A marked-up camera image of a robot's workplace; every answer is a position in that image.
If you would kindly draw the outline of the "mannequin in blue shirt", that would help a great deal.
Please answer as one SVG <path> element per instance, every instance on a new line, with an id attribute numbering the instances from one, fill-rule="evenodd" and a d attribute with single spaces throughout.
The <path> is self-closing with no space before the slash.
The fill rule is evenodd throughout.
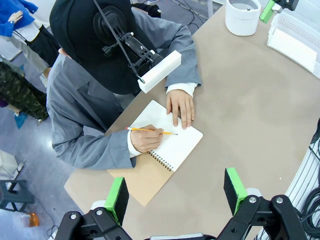
<path id="1" fill-rule="evenodd" d="M 36 5 L 26 0 L 0 0 L 0 38 L 21 50 L 38 72 L 47 78 L 51 70 L 49 63 L 30 47 L 44 27 L 43 22 L 34 16 L 37 10 Z"/>

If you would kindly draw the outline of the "person's right hand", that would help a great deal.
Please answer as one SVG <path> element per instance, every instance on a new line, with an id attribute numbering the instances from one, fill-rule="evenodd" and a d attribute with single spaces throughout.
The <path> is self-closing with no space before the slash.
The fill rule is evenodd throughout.
<path id="1" fill-rule="evenodd" d="M 164 130 L 162 128 L 156 128 L 153 125 L 147 125 L 142 127 L 142 129 L 151 129 L 154 131 L 131 131 L 130 140 L 135 150 L 145 153 L 157 149 L 162 143 L 162 132 Z"/>

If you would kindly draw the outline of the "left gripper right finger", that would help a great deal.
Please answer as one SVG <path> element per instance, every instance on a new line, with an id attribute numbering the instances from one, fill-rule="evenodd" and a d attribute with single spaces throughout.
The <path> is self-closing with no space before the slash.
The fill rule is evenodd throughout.
<path id="1" fill-rule="evenodd" d="M 263 227 L 269 240 L 308 240 L 288 196 L 271 200 L 249 195 L 234 167 L 224 171 L 223 189 L 232 213 L 217 240 L 245 240 L 253 226 Z"/>

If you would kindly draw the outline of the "yellow pencil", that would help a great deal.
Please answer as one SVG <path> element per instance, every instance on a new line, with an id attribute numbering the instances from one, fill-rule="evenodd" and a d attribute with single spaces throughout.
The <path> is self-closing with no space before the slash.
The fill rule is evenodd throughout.
<path id="1" fill-rule="evenodd" d="M 130 130 L 130 131 L 147 131 L 147 132 L 152 132 L 155 131 L 154 129 L 144 129 L 144 128 L 135 128 L 135 127 L 125 127 L 126 130 Z M 163 131 L 161 134 L 163 135 L 178 135 L 178 133 L 174 133 L 174 132 L 168 132 L 168 131 Z"/>

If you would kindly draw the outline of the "grey stool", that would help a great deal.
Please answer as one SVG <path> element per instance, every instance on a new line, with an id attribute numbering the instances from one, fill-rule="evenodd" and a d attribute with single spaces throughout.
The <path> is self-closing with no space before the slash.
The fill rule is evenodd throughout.
<path id="1" fill-rule="evenodd" d="M 27 180 L 0 180 L 0 209 L 23 212 L 28 204 L 34 204 L 35 197 L 27 188 Z"/>

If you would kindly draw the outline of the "person's left forearm grey sleeve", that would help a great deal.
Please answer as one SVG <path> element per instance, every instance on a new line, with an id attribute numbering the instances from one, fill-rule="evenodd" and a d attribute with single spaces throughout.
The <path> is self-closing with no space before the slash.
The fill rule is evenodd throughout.
<path id="1" fill-rule="evenodd" d="M 164 46 L 181 54 L 180 65 L 172 71 L 166 80 L 167 91 L 183 90 L 193 96 L 195 88 L 200 85 L 196 46 L 187 26 L 161 19 L 159 26 L 164 33 Z"/>

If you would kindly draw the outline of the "spiral notebook with kraft cover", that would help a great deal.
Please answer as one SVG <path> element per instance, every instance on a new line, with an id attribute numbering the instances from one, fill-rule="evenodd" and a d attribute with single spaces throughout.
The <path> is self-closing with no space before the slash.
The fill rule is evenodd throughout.
<path id="1" fill-rule="evenodd" d="M 139 128 L 146 125 L 153 125 L 171 134 L 163 136 L 157 149 L 138 155 L 134 168 L 108 171 L 114 178 L 124 177 L 129 193 L 143 206 L 158 193 L 203 137 L 192 126 L 183 129 L 180 119 L 178 126 L 174 126 L 172 114 L 167 114 L 166 108 L 155 100 L 145 107 L 130 126 Z"/>

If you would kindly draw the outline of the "white perforated plastic basket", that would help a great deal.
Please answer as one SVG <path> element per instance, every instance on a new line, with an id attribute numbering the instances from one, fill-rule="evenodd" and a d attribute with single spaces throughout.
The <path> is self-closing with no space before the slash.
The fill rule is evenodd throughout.
<path id="1" fill-rule="evenodd" d="M 276 29 L 289 34 L 317 52 L 314 71 L 311 73 L 320 79 L 320 32 L 284 11 L 273 18 L 268 39 Z"/>

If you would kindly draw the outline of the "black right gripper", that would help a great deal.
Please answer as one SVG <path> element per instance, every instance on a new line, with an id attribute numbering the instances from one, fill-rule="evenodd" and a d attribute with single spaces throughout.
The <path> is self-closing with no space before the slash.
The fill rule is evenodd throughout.
<path id="1" fill-rule="evenodd" d="M 295 11 L 299 0 L 268 0 L 266 6 L 259 16 L 261 22 L 269 22 L 274 14 L 272 8 L 274 7 L 275 3 L 279 5 L 283 10 L 289 9 L 290 11 Z"/>

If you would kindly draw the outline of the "white storage box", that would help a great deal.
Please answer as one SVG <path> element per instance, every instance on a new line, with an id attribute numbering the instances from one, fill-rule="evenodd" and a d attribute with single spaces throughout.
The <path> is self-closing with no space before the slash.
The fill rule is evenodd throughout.
<path id="1" fill-rule="evenodd" d="M 17 163 L 14 155 L 0 150 L 0 180 L 15 180 L 24 167 Z"/>

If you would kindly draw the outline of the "white round trash bin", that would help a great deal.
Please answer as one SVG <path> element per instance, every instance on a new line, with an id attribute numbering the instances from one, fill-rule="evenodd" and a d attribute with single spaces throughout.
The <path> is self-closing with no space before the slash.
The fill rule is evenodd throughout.
<path id="1" fill-rule="evenodd" d="M 258 0 L 226 0 L 225 25 L 236 36 L 251 36 L 258 26 L 261 4 Z"/>

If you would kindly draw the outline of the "person in grey jacket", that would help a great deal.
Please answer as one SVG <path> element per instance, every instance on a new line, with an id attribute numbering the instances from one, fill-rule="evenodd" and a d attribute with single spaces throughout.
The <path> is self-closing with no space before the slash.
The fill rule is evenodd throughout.
<path id="1" fill-rule="evenodd" d="M 159 26 L 161 18 L 153 18 L 140 10 L 133 9 L 136 22 L 150 38 L 156 48 L 164 46 L 165 31 Z M 82 66 L 60 51 L 48 77 L 46 108 L 51 119 L 51 143 L 53 132 L 75 133 L 90 127 L 106 131 L 123 112 L 115 94 L 95 80 Z M 143 152 L 135 150 L 128 131 L 130 157 Z"/>

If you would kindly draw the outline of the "person's right forearm grey sleeve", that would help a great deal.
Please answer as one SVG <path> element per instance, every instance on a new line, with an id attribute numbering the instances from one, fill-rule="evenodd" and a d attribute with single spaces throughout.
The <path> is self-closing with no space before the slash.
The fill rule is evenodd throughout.
<path id="1" fill-rule="evenodd" d="M 57 157 L 78 169 L 131 169 L 136 158 L 130 157 L 128 131 L 109 135 L 84 135 L 84 131 L 52 133 L 52 147 Z"/>

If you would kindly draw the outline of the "amber glass bowl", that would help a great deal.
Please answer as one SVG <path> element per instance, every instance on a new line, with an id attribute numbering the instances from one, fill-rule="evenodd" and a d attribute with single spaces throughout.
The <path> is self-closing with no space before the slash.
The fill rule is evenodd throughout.
<path id="1" fill-rule="evenodd" d="M 26 213 L 26 226 L 31 227 L 38 227 L 40 224 L 39 218 L 35 213 Z"/>

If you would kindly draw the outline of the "black cap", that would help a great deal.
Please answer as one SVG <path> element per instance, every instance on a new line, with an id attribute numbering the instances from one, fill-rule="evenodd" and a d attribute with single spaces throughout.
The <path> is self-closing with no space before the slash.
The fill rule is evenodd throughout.
<path id="1" fill-rule="evenodd" d="M 65 52 L 119 95 L 139 91 L 163 59 L 133 15 L 130 0 L 56 0 L 49 17 Z"/>

